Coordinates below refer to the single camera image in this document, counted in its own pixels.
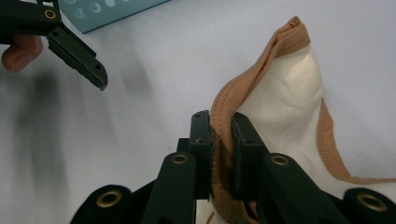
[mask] teal box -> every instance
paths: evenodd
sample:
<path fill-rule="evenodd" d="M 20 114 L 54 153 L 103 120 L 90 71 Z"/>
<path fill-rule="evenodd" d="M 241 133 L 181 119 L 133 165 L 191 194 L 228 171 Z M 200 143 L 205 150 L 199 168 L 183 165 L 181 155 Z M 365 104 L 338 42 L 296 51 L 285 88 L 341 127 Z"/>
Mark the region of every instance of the teal box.
<path fill-rule="evenodd" d="M 82 33 L 169 0 L 59 0 L 62 13 Z"/>

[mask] human finger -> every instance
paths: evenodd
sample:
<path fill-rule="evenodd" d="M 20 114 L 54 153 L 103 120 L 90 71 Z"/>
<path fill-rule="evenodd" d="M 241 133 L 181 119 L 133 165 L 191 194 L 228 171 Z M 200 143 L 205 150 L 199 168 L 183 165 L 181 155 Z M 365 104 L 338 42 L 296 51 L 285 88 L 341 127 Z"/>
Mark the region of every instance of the human finger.
<path fill-rule="evenodd" d="M 39 36 L 14 35 L 14 43 L 4 52 L 2 63 L 10 72 L 20 72 L 43 51 Z"/>

